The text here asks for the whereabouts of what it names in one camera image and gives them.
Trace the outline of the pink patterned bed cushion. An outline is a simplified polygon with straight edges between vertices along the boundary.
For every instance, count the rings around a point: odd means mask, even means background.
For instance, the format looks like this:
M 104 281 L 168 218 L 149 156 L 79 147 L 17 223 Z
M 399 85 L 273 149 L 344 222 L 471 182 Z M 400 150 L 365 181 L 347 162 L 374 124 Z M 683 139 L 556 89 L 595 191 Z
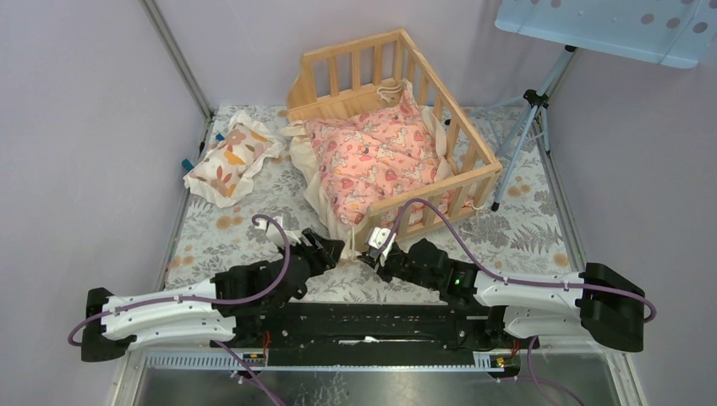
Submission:
M 345 243 L 341 257 L 349 261 L 369 228 L 370 205 L 453 175 L 446 131 L 415 101 L 412 85 L 403 80 L 376 93 L 395 105 L 345 119 L 296 120 L 281 131 L 307 182 L 304 198 L 331 239 Z

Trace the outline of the wooden pet bed frame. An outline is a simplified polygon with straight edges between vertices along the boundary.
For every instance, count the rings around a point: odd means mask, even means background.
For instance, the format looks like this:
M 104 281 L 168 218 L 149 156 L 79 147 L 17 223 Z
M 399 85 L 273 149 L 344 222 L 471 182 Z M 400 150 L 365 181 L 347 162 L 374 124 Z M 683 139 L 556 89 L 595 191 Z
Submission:
M 488 199 L 502 166 L 470 123 L 452 93 L 408 33 L 393 30 L 306 52 L 287 95 L 289 123 L 312 118 L 350 118 L 395 105 L 376 91 L 407 80 L 420 106 L 427 106 L 446 131 L 450 178 L 369 206 L 371 228 L 397 226 L 405 239 L 437 229 L 440 216 L 460 220 Z

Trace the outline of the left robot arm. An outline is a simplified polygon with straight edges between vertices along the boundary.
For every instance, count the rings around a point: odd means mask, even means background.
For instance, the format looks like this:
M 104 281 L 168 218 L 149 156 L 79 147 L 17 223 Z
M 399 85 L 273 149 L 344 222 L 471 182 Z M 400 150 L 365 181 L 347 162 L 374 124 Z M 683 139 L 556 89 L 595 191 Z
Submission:
M 123 357 L 155 345 L 224 344 L 250 348 L 271 340 L 261 317 L 291 299 L 307 282 L 335 268 L 344 241 L 311 228 L 287 231 L 280 217 L 255 215 L 252 223 L 276 246 L 280 259 L 233 266 L 198 283 L 144 295 L 114 295 L 106 288 L 87 294 L 85 319 L 68 343 L 85 363 Z

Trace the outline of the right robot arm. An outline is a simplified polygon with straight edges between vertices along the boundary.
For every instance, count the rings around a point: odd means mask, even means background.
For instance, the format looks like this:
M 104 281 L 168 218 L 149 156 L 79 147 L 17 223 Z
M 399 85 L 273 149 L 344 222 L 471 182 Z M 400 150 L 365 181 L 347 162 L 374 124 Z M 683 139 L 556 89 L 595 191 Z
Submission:
M 534 278 L 489 273 L 473 261 L 450 258 L 427 239 L 407 251 L 385 245 L 393 239 L 388 229 L 373 229 L 359 260 L 387 283 L 397 278 L 435 290 L 451 306 L 487 310 L 484 334 L 493 347 L 534 336 L 590 337 L 616 351 L 643 351 L 652 312 L 645 292 L 608 266 L 589 262 L 581 272 Z

